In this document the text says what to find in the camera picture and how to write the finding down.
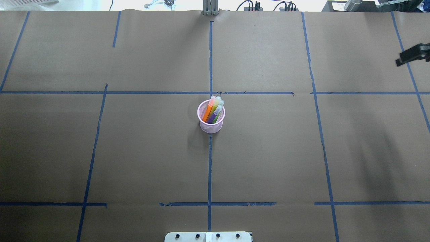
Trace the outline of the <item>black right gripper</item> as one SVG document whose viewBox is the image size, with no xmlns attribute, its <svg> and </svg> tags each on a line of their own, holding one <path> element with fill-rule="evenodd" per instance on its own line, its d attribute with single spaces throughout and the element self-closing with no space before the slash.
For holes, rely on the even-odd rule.
<svg viewBox="0 0 430 242">
<path fill-rule="evenodd" d="M 396 59 L 396 66 L 400 67 L 404 64 L 415 60 L 430 61 L 430 43 L 419 43 L 399 54 L 399 58 Z"/>
</svg>

